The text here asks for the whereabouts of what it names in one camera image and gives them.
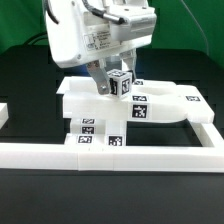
white plastic block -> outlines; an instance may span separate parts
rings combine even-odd
[[[114,170],[113,153],[79,153],[79,170]]]
[[[114,171],[223,172],[224,153],[208,148],[129,147],[114,152]]]
[[[113,69],[107,72],[111,81],[111,94],[123,98],[130,94],[132,89],[132,73]]]
[[[5,122],[8,120],[8,108],[6,103],[0,103],[0,129],[5,124]]]
[[[70,123],[70,132],[73,134],[105,134],[105,121],[74,118]]]
[[[126,135],[127,121],[107,120],[106,121],[106,135]]]
[[[81,89],[73,89],[72,86],[79,86],[81,83]],[[192,122],[211,123],[214,119],[214,112],[193,86],[177,86],[172,82],[159,81],[144,81],[143,85],[136,86],[133,85],[131,96],[119,100],[109,95],[100,96],[93,89],[95,83],[91,78],[74,77],[74,84],[70,87],[72,90],[66,91],[63,98],[63,116],[159,123],[177,122],[186,118]],[[147,97],[147,102],[134,104],[133,96]],[[147,105],[147,114],[133,116],[134,110],[143,109],[144,112],[145,106],[141,105]]]
[[[224,141],[213,124],[190,123],[203,147],[224,148]]]
[[[136,79],[132,85],[132,92],[141,92],[144,94],[164,95],[176,94],[176,84],[174,82],[149,81]]]
[[[78,170],[78,153],[65,145],[0,143],[0,167]]]
[[[215,114],[196,87],[179,85],[177,88],[185,100],[188,111],[187,118],[190,122],[213,122]]]

small cube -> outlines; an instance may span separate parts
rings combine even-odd
[[[131,93],[132,73],[113,69],[107,72],[111,83],[111,94],[123,98]]]

printed label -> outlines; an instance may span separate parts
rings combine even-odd
[[[123,137],[122,136],[109,136],[108,145],[110,146],[122,146]]]
[[[91,144],[93,142],[93,136],[78,136],[78,143],[79,144]]]
[[[133,85],[143,86],[144,85],[144,81],[143,80],[135,80]]]
[[[130,83],[131,83],[130,79],[122,81],[122,95],[130,91]]]
[[[132,96],[133,101],[139,101],[139,102],[147,102],[146,96]]]
[[[132,118],[146,118],[148,106],[147,105],[133,105]]]
[[[82,127],[82,134],[95,134],[94,127]]]
[[[194,102],[199,102],[201,101],[198,96],[186,96],[188,101],[194,101]]]
[[[82,124],[94,124],[95,119],[82,119]]]
[[[100,31],[84,35],[86,49],[88,51],[104,50],[119,45],[118,41],[113,41],[109,31]]]

white platform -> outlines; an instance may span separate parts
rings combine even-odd
[[[73,81],[72,78],[66,78],[58,93],[65,93],[66,98],[66,91],[71,90],[70,85]],[[167,93],[176,93],[178,90],[173,83],[154,82],[153,84],[156,84],[157,87],[150,88],[150,93],[147,92],[149,91],[148,87],[144,87],[145,94],[157,93],[155,95],[162,96]],[[164,94],[159,91],[159,86],[164,89]],[[182,90],[180,98],[183,98],[184,91],[182,92]],[[200,114],[196,109],[197,101],[183,101],[185,102],[183,108],[186,111],[186,117],[192,120],[190,123],[203,147],[112,147],[103,143],[103,135],[100,134],[95,142],[97,144],[86,145],[77,144],[77,134],[73,133],[67,135],[68,143],[72,142],[67,145],[1,143],[0,168],[224,172],[224,141],[212,124],[214,113],[204,104],[204,99],[195,88],[186,89],[186,91],[189,90],[192,91],[193,96],[200,98],[202,107],[198,106],[199,110],[203,108],[203,112],[205,109],[207,111]],[[206,121],[206,124],[200,123],[201,120]]]

white block structure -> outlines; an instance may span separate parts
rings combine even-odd
[[[65,77],[58,94],[64,94],[64,117],[72,119],[65,144],[0,143],[0,168],[224,173],[224,140],[212,123],[213,111],[195,87],[137,80],[130,96],[121,100],[109,96],[103,99],[97,96],[91,78]],[[145,106],[149,112],[146,116],[144,110],[141,113],[139,110]],[[5,113],[0,111],[0,120],[5,121]],[[90,134],[90,129],[84,130],[87,131],[84,136],[93,137],[88,144],[81,142],[90,141],[82,136],[82,117],[105,120],[105,129],[100,129],[102,133]],[[203,147],[112,147],[105,137],[124,135],[127,120],[174,122],[182,119],[190,121]]]
[[[5,124],[5,122],[8,120],[8,108],[6,103],[0,103],[0,129]]]

